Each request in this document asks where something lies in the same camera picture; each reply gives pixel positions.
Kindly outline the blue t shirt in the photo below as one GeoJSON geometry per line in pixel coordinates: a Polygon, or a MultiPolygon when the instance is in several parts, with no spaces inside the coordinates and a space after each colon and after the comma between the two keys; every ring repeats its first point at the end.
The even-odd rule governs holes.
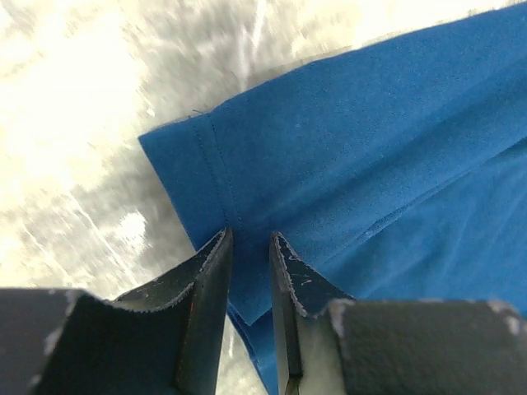
{"type": "Polygon", "coordinates": [[[277,393],[268,244],[360,300],[526,309],[526,5],[322,59],[139,139],[277,393]]]}

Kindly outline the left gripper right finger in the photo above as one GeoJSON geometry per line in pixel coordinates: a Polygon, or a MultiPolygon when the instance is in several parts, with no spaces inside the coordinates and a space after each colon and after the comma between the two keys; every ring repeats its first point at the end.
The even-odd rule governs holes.
{"type": "Polygon", "coordinates": [[[360,301],[269,246],[281,394],[523,394],[526,322],[508,304],[360,301]]]}

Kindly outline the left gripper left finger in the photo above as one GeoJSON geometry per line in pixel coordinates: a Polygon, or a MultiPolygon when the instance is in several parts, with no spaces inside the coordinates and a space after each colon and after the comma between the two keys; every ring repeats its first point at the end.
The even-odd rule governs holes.
{"type": "Polygon", "coordinates": [[[212,394],[233,236],[115,300],[82,289],[1,291],[4,394],[212,394]]]}

